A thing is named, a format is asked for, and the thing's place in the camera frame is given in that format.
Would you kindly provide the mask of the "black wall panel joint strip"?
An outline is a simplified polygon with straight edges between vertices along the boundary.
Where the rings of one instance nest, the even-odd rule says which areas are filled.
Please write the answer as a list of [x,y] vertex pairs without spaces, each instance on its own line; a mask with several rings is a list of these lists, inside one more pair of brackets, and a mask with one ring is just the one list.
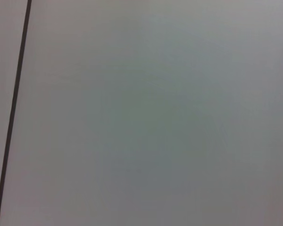
[[9,114],[8,130],[7,130],[7,137],[6,137],[5,150],[4,150],[4,156],[3,156],[3,163],[2,163],[2,169],[1,169],[1,175],[0,175],[0,213],[1,213],[1,205],[2,205],[2,199],[3,199],[7,166],[8,166],[10,143],[11,143],[11,138],[12,138],[14,118],[15,118],[15,112],[16,112],[16,106],[17,106],[17,97],[18,97],[19,84],[20,84],[20,78],[21,78],[21,72],[22,72],[23,58],[24,58],[24,52],[25,52],[27,29],[28,29],[29,17],[30,17],[30,12],[31,12],[31,4],[32,4],[32,0],[27,0],[22,36],[21,36],[21,43],[20,43],[20,49],[19,49],[19,55],[18,55],[18,61],[17,61],[17,70],[16,70],[16,77],[15,77],[15,83],[14,83],[14,89],[13,89],[11,109],[10,109],[10,114]]

